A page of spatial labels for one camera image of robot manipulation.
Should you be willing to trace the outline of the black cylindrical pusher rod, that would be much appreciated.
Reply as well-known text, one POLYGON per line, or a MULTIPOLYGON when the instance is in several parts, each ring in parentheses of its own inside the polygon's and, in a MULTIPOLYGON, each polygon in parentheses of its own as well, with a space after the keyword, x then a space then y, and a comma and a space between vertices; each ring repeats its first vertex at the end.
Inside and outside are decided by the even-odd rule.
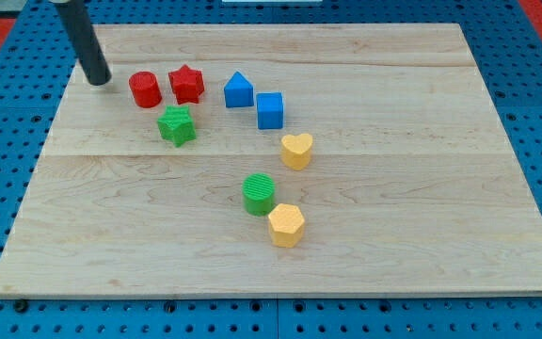
POLYGON ((92 86, 107 84, 112 77, 84 0, 52 0, 72 48, 92 86))

